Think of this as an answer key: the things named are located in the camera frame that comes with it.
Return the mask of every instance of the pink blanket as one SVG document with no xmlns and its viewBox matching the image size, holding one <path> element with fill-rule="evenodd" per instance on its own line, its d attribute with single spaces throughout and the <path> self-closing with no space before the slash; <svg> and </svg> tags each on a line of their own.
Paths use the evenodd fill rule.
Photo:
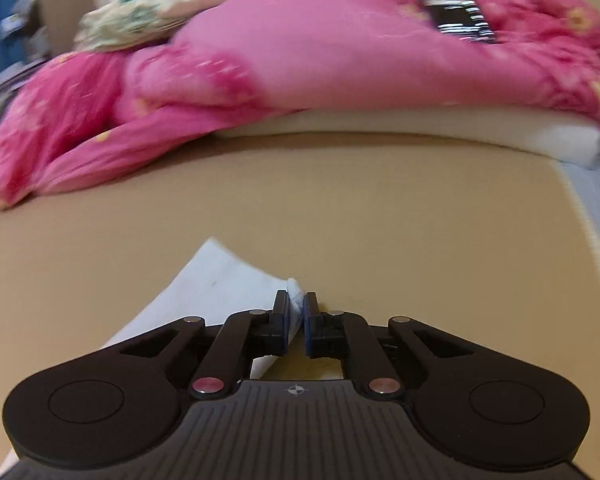
<svg viewBox="0 0 600 480">
<path fill-rule="evenodd" d="M 476 0 L 498 44 L 440 34 L 417 0 L 228 0 L 164 46 L 72 53 L 0 125 L 0 205 L 94 186 L 220 128 L 306 108 L 523 105 L 600 124 L 600 16 Z"/>
</svg>

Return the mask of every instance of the smartphone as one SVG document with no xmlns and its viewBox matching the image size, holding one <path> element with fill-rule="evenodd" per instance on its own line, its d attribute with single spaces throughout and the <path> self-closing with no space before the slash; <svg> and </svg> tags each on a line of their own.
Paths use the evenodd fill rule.
<svg viewBox="0 0 600 480">
<path fill-rule="evenodd" d="M 474 0 L 420 0 L 443 34 L 464 40 L 496 43 L 496 35 Z"/>
</svg>

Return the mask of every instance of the white towel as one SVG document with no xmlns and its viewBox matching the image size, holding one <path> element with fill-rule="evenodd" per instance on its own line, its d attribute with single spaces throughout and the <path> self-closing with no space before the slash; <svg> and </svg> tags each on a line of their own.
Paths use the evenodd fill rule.
<svg viewBox="0 0 600 480">
<path fill-rule="evenodd" d="M 210 238 L 200 247 L 176 278 L 105 347 L 120 343 L 154 328 L 187 316 L 201 316 L 206 325 L 222 324 L 235 312 L 273 307 L 279 290 L 291 299 L 289 339 L 302 320 L 304 293 L 296 280 L 281 280 L 250 266 Z M 251 377 L 262 377 L 276 358 L 262 357 L 253 362 Z M 0 467 L 0 475 L 18 461 L 11 451 Z"/>
</svg>

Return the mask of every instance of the beige tabletop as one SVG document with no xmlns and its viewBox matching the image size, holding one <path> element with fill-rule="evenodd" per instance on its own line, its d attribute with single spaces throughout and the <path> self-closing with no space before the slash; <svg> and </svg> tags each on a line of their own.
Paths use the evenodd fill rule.
<svg viewBox="0 0 600 480">
<path fill-rule="evenodd" d="M 102 345 L 216 236 L 325 308 L 412 316 L 564 375 L 591 408 L 576 461 L 600 480 L 600 261 L 586 233 L 541 156 L 379 134 L 203 139 L 121 182 L 0 213 L 0 407 L 24 377 Z M 273 376 L 315 373 L 297 350 Z M 8 447 L 0 423 L 0 460 Z"/>
</svg>

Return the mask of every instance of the metal pin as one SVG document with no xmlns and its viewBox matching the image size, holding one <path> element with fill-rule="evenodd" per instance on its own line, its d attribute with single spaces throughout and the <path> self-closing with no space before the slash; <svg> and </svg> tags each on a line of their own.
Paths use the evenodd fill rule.
<svg viewBox="0 0 600 480">
<path fill-rule="evenodd" d="M 200 377 L 191 387 L 199 394 L 216 394 L 224 388 L 224 382 L 217 377 Z"/>
<path fill-rule="evenodd" d="M 369 389 L 376 394 L 390 395 L 400 389 L 400 383 L 389 377 L 380 377 L 369 383 Z"/>
</svg>

